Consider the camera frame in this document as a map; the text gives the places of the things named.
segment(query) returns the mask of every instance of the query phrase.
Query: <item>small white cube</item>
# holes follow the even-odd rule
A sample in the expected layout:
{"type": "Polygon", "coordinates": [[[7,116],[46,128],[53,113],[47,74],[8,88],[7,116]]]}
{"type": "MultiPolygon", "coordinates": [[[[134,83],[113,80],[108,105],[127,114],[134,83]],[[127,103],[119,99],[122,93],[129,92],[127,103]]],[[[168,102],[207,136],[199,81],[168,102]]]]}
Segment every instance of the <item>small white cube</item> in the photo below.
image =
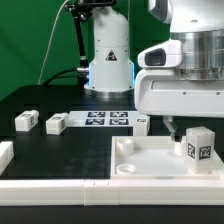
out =
{"type": "Polygon", "coordinates": [[[133,136],[147,136],[150,126],[150,117],[141,115],[137,117],[133,125],[133,136]]]}
{"type": "Polygon", "coordinates": [[[38,117],[36,110],[24,111],[15,118],[16,131],[30,131],[38,123],[38,117]]]}
{"type": "Polygon", "coordinates": [[[187,129],[187,166],[194,173],[212,171],[215,133],[205,127],[187,129]]]}
{"type": "Polygon", "coordinates": [[[68,126],[68,114],[55,114],[46,121],[48,135],[60,135],[68,126]]]}
{"type": "Polygon", "coordinates": [[[12,158],[14,157],[13,143],[1,142],[0,143],[0,175],[8,166],[12,158]]]}

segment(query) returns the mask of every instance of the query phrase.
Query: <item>white box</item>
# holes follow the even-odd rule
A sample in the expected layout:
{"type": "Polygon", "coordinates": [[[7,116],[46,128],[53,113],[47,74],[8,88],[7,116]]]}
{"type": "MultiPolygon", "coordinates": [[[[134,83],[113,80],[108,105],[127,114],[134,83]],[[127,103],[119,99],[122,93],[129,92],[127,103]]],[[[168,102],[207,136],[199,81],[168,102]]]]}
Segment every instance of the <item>white box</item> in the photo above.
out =
{"type": "Polygon", "coordinates": [[[133,124],[133,136],[147,136],[150,126],[150,117],[138,116],[133,124]]]}
{"type": "Polygon", "coordinates": [[[15,118],[16,131],[30,131],[38,123],[38,117],[36,110],[24,111],[15,118]]]}
{"type": "Polygon", "coordinates": [[[68,114],[54,114],[46,121],[46,131],[48,135],[60,135],[68,126],[68,114]]]}
{"type": "Polygon", "coordinates": [[[186,164],[189,172],[212,171],[215,133],[205,127],[187,129],[186,164]]]}

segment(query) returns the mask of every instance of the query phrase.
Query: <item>green screen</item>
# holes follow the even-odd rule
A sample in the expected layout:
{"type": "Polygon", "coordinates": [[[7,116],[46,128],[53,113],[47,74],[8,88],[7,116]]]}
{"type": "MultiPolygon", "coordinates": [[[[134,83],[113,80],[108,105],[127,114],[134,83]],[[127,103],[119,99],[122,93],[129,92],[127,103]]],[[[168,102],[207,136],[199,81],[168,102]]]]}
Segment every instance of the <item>green screen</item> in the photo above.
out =
{"type": "MultiPolygon", "coordinates": [[[[169,38],[169,26],[148,12],[147,0],[118,0],[114,9],[129,18],[131,60],[144,49],[169,38]]],[[[0,6],[0,99],[17,88],[38,84],[51,30],[63,0],[2,1],[0,6]]],[[[82,24],[86,53],[93,58],[92,21],[82,24]]],[[[63,9],[52,40],[42,81],[55,73],[79,65],[75,27],[63,9]]],[[[76,84],[57,80],[52,84],[76,84]]]]}

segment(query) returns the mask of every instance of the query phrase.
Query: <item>black panel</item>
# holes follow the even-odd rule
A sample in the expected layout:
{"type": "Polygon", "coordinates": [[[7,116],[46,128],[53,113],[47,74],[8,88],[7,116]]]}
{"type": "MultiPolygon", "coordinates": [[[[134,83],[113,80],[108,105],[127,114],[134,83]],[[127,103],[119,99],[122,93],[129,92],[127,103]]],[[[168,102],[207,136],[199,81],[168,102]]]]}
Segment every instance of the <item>black panel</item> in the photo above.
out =
{"type": "Polygon", "coordinates": [[[166,64],[166,52],[163,49],[151,51],[145,55],[147,66],[164,66],[166,64]]]}

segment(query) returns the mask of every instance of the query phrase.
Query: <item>black table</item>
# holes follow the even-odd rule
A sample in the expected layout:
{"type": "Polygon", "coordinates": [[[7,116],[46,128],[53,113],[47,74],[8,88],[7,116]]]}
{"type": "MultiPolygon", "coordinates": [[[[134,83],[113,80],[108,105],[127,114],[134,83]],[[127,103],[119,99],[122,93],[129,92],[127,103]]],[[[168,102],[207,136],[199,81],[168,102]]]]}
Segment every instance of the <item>black table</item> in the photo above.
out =
{"type": "MultiPolygon", "coordinates": [[[[0,102],[0,141],[13,141],[15,158],[0,179],[108,179],[112,136],[130,136],[132,128],[67,128],[46,135],[45,121],[70,111],[135,110],[133,96],[105,100],[85,96],[74,86],[25,86],[0,102]],[[14,118],[37,110],[39,124],[16,132],[14,118]]],[[[216,151],[223,159],[224,120],[176,118],[179,134],[206,126],[216,132],[216,151]]],[[[161,117],[151,117],[149,135],[169,135],[161,117]]],[[[1,207],[1,223],[223,223],[224,206],[45,206],[1,207]]]]}

